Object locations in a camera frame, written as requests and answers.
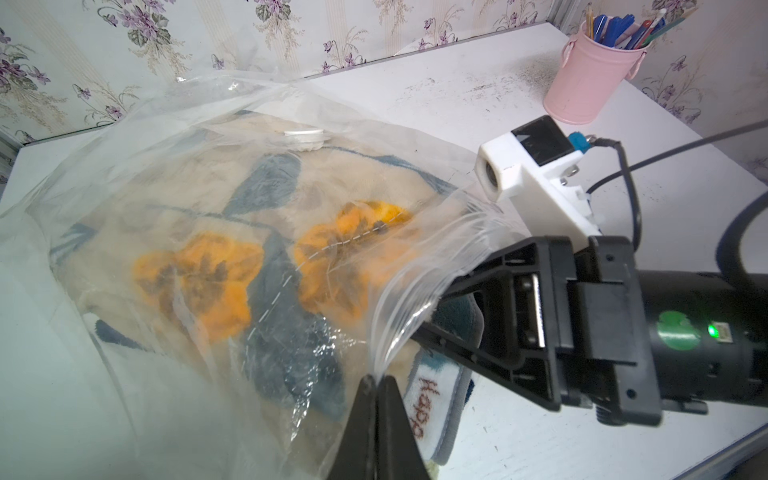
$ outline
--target clear plastic bag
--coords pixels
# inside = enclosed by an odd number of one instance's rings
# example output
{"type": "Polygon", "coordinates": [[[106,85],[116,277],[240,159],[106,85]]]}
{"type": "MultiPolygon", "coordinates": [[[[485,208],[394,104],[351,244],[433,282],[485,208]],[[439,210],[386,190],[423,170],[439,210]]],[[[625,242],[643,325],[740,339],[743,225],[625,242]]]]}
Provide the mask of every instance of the clear plastic bag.
{"type": "Polygon", "coordinates": [[[360,378],[405,382],[441,292],[521,239],[473,163],[305,84],[188,80],[0,220],[4,274],[124,414],[136,472],[322,478],[360,378]]]}

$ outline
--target pink pen holder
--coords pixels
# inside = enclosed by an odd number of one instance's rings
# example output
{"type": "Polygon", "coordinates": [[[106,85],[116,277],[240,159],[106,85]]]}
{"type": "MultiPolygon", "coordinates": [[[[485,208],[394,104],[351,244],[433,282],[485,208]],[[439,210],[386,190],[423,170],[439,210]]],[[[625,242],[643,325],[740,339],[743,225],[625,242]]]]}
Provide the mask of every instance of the pink pen holder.
{"type": "MultiPolygon", "coordinates": [[[[617,45],[639,27],[629,27],[617,45]]],[[[544,109],[567,124],[592,122],[621,81],[634,78],[647,50],[647,46],[620,50],[601,45],[584,33],[582,23],[579,32],[563,47],[560,71],[544,98],[544,109]]]]}

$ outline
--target wall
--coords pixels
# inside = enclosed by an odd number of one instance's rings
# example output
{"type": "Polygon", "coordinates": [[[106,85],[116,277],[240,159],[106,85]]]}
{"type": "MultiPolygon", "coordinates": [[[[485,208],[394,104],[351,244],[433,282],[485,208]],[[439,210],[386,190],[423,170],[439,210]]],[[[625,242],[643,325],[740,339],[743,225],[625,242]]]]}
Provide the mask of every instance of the wall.
{"type": "Polygon", "coordinates": [[[110,124],[177,78],[291,78],[547,18],[554,0],[4,0],[0,131],[26,144],[110,124]]]}
{"type": "MultiPolygon", "coordinates": [[[[768,4],[765,0],[592,0],[577,2],[563,27],[577,31],[588,3],[598,13],[650,18],[666,7],[667,20],[698,7],[654,42],[632,83],[698,134],[707,136],[768,118],[768,4]]],[[[768,132],[717,144],[768,183],[768,132]]]]}

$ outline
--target screw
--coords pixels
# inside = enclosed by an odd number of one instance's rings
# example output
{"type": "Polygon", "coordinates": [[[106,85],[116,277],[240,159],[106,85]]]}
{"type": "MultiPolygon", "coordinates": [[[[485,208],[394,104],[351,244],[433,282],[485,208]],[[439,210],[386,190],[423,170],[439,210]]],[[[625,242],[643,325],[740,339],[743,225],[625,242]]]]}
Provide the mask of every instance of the screw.
{"type": "Polygon", "coordinates": [[[528,345],[535,345],[536,344],[536,341],[537,341],[536,333],[533,330],[525,330],[523,332],[523,335],[525,335],[525,342],[528,345]]]}
{"type": "Polygon", "coordinates": [[[525,292],[530,292],[533,290],[533,282],[531,282],[531,277],[524,276],[520,279],[520,288],[523,289],[525,292]]]}

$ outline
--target table surface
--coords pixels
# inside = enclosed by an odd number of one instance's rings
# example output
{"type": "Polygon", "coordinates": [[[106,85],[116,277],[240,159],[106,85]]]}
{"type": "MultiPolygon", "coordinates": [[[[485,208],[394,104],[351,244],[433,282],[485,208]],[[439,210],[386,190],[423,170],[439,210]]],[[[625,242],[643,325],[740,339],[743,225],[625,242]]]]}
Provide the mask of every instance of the table surface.
{"type": "MultiPolygon", "coordinates": [[[[476,151],[545,114],[541,101],[557,72],[566,37],[544,24],[314,78],[329,95],[384,121],[419,129],[476,151]]],[[[700,138],[623,82],[598,119],[582,131],[621,140],[636,163],[700,138]]],[[[22,148],[0,214],[24,197],[97,132],[22,148]]],[[[617,170],[615,153],[594,149],[571,184],[585,187],[617,170]]],[[[713,146],[638,170],[644,238],[637,265],[658,270],[716,270],[714,250],[734,216],[766,190],[713,146]]],[[[626,190],[615,181],[592,206],[606,234],[628,235],[626,190]]],[[[768,273],[768,216],[745,236],[747,269],[768,273]]],[[[546,412],[483,378],[467,404],[443,480],[464,478],[672,478],[768,423],[768,409],[710,404],[708,416],[665,413],[661,428],[609,428],[593,410],[546,412]]]]}

